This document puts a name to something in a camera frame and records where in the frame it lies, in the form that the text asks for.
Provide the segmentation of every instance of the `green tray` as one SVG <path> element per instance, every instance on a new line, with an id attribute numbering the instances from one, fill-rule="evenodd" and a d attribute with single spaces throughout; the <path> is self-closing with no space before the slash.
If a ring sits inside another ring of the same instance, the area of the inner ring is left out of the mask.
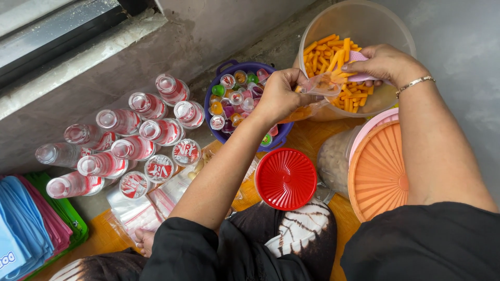
<path id="1" fill-rule="evenodd" d="M 69 237 L 69 247 L 58 255 L 52 257 L 46 261 L 41 267 L 33 271 L 25 281 L 33 278 L 44 268 L 48 267 L 50 264 L 55 262 L 60 257 L 66 255 L 69 251 L 83 244 L 87 238 L 89 238 L 89 228 L 84 220 L 77 213 L 75 208 L 71 205 L 70 201 L 66 198 L 54 199 L 51 198 L 46 191 L 47 183 L 51 180 L 48 174 L 44 172 L 32 172 L 23 175 L 43 196 L 45 201 L 54 209 L 54 211 L 59 215 L 63 222 L 65 222 L 69 228 L 73 231 L 73 234 Z"/>

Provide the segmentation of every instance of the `concrete floor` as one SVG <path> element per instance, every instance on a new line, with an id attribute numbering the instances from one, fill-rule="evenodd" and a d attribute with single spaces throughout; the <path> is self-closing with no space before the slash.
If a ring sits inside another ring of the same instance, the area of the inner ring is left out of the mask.
<path id="1" fill-rule="evenodd" d="M 277 70 L 290 68 L 297 56 L 301 37 L 308 24 L 316 15 L 335 2 L 332 0 L 316 1 L 307 9 L 289 17 L 285 22 L 269 31 L 267 35 L 261 37 L 254 44 L 231 55 L 227 59 L 235 59 L 238 62 L 261 62 L 274 66 Z M 216 77 L 215 71 L 218 66 L 219 64 L 214 65 L 188 83 L 193 101 L 197 101 L 200 104 L 204 103 L 207 88 Z M 168 117 L 174 118 L 172 111 L 169 112 Z M 215 140 L 205 122 L 195 130 L 187 130 L 186 138 L 196 140 L 202 147 Z M 158 154 L 170 156 L 172 148 L 162 147 Z M 144 162 L 140 162 L 136 170 L 142 172 L 144 170 Z M 58 167 L 52 167 L 47 170 L 47 173 L 52 177 L 68 172 L 69 170 Z M 113 186 L 108 186 L 93 196 L 78 196 L 69 200 L 82 218 L 88 222 L 109 209 L 110 206 L 106 200 L 106 194 Z"/>

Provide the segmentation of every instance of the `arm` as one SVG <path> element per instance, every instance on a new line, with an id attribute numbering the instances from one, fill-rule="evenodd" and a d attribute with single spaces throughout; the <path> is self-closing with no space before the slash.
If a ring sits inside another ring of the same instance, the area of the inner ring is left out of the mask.
<path id="1" fill-rule="evenodd" d="M 169 218 L 219 229 L 266 133 L 298 107 L 312 102 L 313 96 L 291 89 L 306 79 L 298 68 L 269 77 L 258 106 L 194 178 Z"/>
<path id="2" fill-rule="evenodd" d="M 346 65 L 343 70 L 389 79 L 398 89 L 430 75 L 421 63 L 389 45 L 367 47 L 361 53 L 370 59 Z M 452 201 L 499 211 L 464 133 L 434 82 L 420 82 L 401 92 L 399 121 L 410 186 L 408 204 Z"/>

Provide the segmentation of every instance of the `blue cloth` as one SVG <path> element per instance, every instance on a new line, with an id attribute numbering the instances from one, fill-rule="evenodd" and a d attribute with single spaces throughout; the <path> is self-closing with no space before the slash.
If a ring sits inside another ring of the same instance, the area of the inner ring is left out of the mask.
<path id="1" fill-rule="evenodd" d="M 0 269 L 0 281 L 15 281 L 41 267 L 54 253 L 54 246 L 40 212 L 24 185 L 14 176 L 0 181 L 0 226 L 10 236 L 2 237 L 0 257 L 8 264 Z"/>

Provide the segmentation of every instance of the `black sleeve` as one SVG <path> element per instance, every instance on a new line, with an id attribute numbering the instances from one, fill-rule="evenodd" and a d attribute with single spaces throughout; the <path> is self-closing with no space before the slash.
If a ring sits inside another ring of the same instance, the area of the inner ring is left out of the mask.
<path id="1" fill-rule="evenodd" d="M 500 214 L 406 205 L 364 222 L 340 260 L 349 281 L 500 280 Z"/>
<path id="2" fill-rule="evenodd" d="M 218 246 L 213 230 L 184 218 L 168 218 L 154 235 L 151 258 L 139 280 L 217 280 Z"/>

